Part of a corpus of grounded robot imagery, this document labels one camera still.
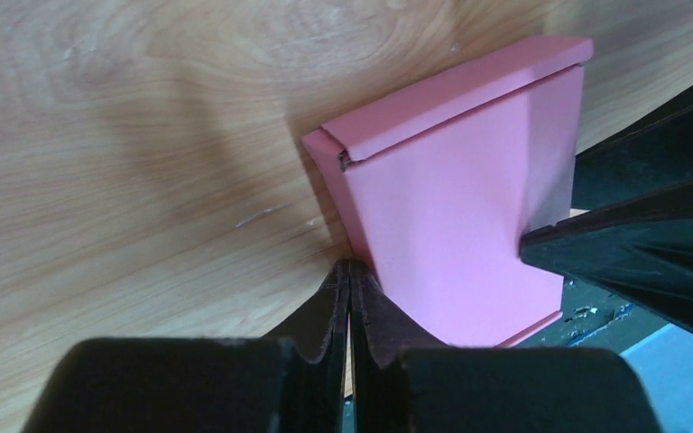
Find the light blue surface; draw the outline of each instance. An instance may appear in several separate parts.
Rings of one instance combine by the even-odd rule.
[[[666,325],[623,352],[667,433],[693,432],[693,335]]]

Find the pink cardboard box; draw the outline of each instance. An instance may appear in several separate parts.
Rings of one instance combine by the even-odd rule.
[[[534,36],[303,138],[355,255],[452,345],[514,345],[561,316],[562,277],[520,262],[568,217],[589,39]]]

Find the box flap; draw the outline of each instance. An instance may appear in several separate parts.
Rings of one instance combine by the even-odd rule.
[[[424,79],[322,125],[362,161],[436,124],[593,55],[590,39],[532,36]]]

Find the wood grain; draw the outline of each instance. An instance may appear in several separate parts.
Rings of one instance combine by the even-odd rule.
[[[349,255],[298,138],[534,33],[579,147],[693,84],[693,2],[0,1],[0,431],[92,336],[258,336]]]

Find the wooden surface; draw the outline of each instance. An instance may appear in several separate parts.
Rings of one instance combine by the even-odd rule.
[[[0,1],[0,431],[92,336],[258,336],[349,248],[298,137],[534,33],[579,146],[693,84],[693,1]]]

